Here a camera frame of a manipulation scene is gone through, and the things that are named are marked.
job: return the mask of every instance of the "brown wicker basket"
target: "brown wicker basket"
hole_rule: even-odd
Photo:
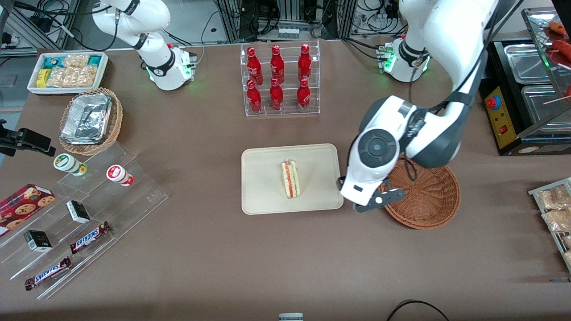
[[[400,160],[389,175],[391,188],[405,192],[405,198],[388,204],[385,209],[402,224],[427,230],[448,223],[460,205],[460,187],[448,166],[423,168],[411,160],[417,175],[411,181],[405,162]]]
[[[113,105],[111,106],[111,115],[109,116],[109,124],[107,125],[107,138],[100,145],[71,145],[64,142],[61,138],[59,142],[62,144],[63,148],[74,154],[81,154],[84,156],[92,156],[98,151],[109,147],[113,142],[117,140],[119,132],[121,131],[121,121],[123,120],[123,107],[117,96],[109,89],[97,88],[94,90],[86,91],[79,94],[82,95],[95,95],[95,94],[106,94],[113,99]],[[71,101],[67,104],[66,111],[63,112],[62,121],[59,123],[59,129],[63,130],[63,125],[66,123],[67,113],[69,113],[71,107]]]

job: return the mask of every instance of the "coca-cola bottle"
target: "coca-cola bottle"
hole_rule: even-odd
[[[248,53],[248,73],[250,74],[250,79],[254,80],[258,86],[261,86],[264,83],[264,77],[262,76],[262,64],[256,57],[256,50],[253,47],[249,47],[246,52]]]
[[[309,109],[309,95],[311,90],[307,87],[307,78],[299,81],[299,88],[297,89],[297,110],[305,112]]]
[[[272,77],[278,79],[280,83],[286,81],[286,68],[284,66],[284,58],[280,53],[280,46],[272,46],[272,60],[270,61],[270,66],[272,68]]]
[[[260,95],[260,91],[256,88],[256,84],[251,79],[248,79],[246,85],[248,86],[246,96],[248,96],[250,109],[252,110],[252,113],[259,114],[262,112],[262,96]]]
[[[301,55],[299,55],[299,60],[297,61],[297,68],[299,80],[303,78],[309,79],[309,76],[311,76],[311,56],[309,56],[309,45],[307,43],[301,45]]]
[[[270,88],[270,97],[272,98],[272,109],[280,111],[284,105],[284,91],[280,86],[277,78],[272,78],[272,87]]]

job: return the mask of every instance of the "red emergency stop button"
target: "red emergency stop button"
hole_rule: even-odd
[[[494,95],[488,99],[486,99],[486,107],[491,110],[497,110],[500,108],[501,105],[501,98],[498,95]]]

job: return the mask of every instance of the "yellow control panel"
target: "yellow control panel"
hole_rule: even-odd
[[[484,100],[486,110],[490,116],[492,130],[498,146],[502,149],[516,140],[516,131],[513,129],[512,120],[505,107],[504,97],[500,88],[494,89]]]

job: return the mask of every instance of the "sandwich slice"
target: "sandwich slice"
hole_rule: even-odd
[[[301,192],[299,190],[299,178],[297,177],[295,160],[285,160],[282,163],[282,172],[287,198],[298,197]]]

